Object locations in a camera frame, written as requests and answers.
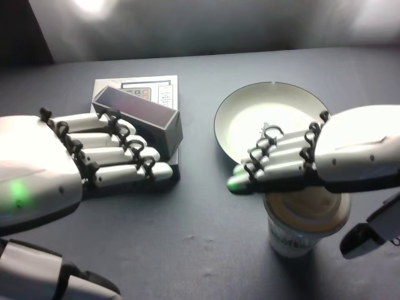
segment plate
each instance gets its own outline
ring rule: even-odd
[[[214,133],[222,150],[238,164],[270,125],[284,133],[321,122],[325,105],[306,90],[281,82],[260,82],[230,94],[219,106]]]

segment back of robotic hand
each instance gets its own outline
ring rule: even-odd
[[[298,132],[270,126],[234,168],[227,188],[248,194],[324,186],[332,193],[355,193],[400,186],[399,115],[400,106],[365,106],[331,117],[322,112],[320,124]],[[354,258],[391,240],[397,245],[399,216],[400,194],[349,232],[343,255]]]
[[[0,117],[0,237],[71,214],[84,193],[170,178],[172,169],[118,111]],[[120,299],[111,282],[59,254],[0,243],[0,294],[11,299]]]

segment coffee cup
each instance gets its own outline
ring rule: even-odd
[[[333,194],[323,187],[264,195],[269,241],[281,256],[298,258],[322,238],[338,232],[348,221],[349,194]]]

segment gray box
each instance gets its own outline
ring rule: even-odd
[[[104,88],[92,104],[97,113],[105,108],[120,110],[122,118],[133,124],[163,159],[170,159],[183,139],[181,115],[175,109],[110,86]]]

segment table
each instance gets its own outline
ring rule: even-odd
[[[234,196],[214,138],[214,114],[233,91],[294,84],[330,110],[400,104],[399,49],[308,49],[223,56],[59,64],[0,72],[1,115],[89,111],[94,80],[178,75],[181,181],[164,194],[83,202],[72,215],[13,237],[106,276],[124,299],[398,299],[400,249],[387,243],[347,261],[339,243],[393,190],[355,194],[345,228],[299,261],[268,244],[261,195]]]

